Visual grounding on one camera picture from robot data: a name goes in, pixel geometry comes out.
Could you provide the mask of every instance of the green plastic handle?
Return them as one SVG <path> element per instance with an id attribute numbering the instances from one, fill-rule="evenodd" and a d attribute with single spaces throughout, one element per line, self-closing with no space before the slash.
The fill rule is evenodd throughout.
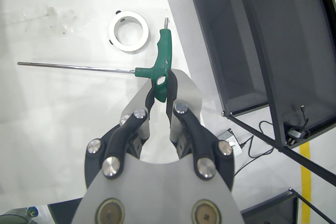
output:
<path id="1" fill-rule="evenodd" d="M 135 69 L 135 76 L 152 79 L 155 83 L 154 96 L 157 100 L 164 103 L 167 98 L 168 70 L 171 68 L 171 32 L 169 29 L 160 30 L 160 40 L 158 41 L 158 57 L 152 68 Z M 163 83 L 158 85 L 158 79 L 165 77 Z"/>

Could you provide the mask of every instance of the round bolt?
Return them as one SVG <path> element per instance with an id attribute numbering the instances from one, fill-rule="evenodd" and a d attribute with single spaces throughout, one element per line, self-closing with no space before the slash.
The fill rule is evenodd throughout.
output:
<path id="1" fill-rule="evenodd" d="M 192 208 L 192 224 L 220 224 L 221 215 L 210 200 L 199 200 Z"/>
<path id="2" fill-rule="evenodd" d="M 138 108 L 133 114 L 137 119 L 142 119 L 146 116 L 146 111 L 143 108 Z"/>
<path id="3" fill-rule="evenodd" d="M 99 151 L 101 145 L 102 145 L 101 140 L 96 138 L 90 141 L 86 149 L 90 154 L 95 154 L 96 152 Z"/>
<path id="4" fill-rule="evenodd" d="M 102 171 L 106 177 L 112 177 L 120 169 L 120 160 L 116 157 L 108 157 L 102 164 Z"/>
<path id="5" fill-rule="evenodd" d="M 126 114 L 124 116 L 120 117 L 120 121 L 119 121 L 119 125 L 122 126 L 123 124 L 125 124 L 125 122 L 127 121 L 127 119 L 130 117 L 130 115 Z"/>
<path id="6" fill-rule="evenodd" d="M 175 110 L 178 114 L 184 114 L 188 111 L 188 107 L 184 103 L 177 103 L 175 105 Z"/>
<path id="7" fill-rule="evenodd" d="M 216 174 L 216 166 L 210 158 L 199 158 L 197 170 L 203 177 L 211 179 Z"/>
<path id="8" fill-rule="evenodd" d="M 232 153 L 232 147 L 225 140 L 221 140 L 218 142 L 218 148 L 224 156 L 229 156 Z"/>
<path id="9" fill-rule="evenodd" d="M 124 205 L 118 199 L 105 200 L 97 209 L 96 223 L 122 224 L 125 219 Z"/>

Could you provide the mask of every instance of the yellow floor line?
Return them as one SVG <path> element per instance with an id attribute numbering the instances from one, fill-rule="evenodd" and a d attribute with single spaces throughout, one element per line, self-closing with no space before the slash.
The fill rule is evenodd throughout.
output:
<path id="1" fill-rule="evenodd" d="M 300 145 L 300 153 L 306 158 L 311 158 L 311 152 L 309 148 L 309 142 Z M 312 200 L 312 173 L 301 166 L 301 182 L 302 182 L 302 196 L 306 198 L 309 202 Z M 302 215 L 301 223 L 308 224 L 311 220 L 311 209 L 305 203 L 302 203 Z"/>

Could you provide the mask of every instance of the white metal ring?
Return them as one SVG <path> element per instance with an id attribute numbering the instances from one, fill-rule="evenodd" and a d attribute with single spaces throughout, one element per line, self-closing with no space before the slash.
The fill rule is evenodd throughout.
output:
<path id="1" fill-rule="evenodd" d="M 137 23 L 142 27 L 143 30 L 143 34 L 139 42 L 134 45 L 124 45 L 118 40 L 118 30 L 127 22 Z M 119 50 L 133 52 L 138 51 L 146 44 L 150 33 L 146 20 L 140 14 L 133 11 L 122 11 L 112 19 L 108 28 L 108 35 L 112 44 Z"/>

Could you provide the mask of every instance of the white tabletop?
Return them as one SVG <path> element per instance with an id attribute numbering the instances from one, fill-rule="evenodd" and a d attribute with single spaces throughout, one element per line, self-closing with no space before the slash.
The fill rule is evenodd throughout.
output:
<path id="1" fill-rule="evenodd" d="M 126 54 L 108 41 L 117 10 L 141 14 L 149 46 Z M 167 0 L 0 0 L 0 208 L 49 204 L 85 194 L 86 145 L 118 124 L 145 83 L 134 75 L 18 66 L 18 61 L 134 69 L 152 67 L 164 18 L 172 68 L 188 72 Z M 165 104 L 156 101 L 142 160 L 177 160 Z"/>

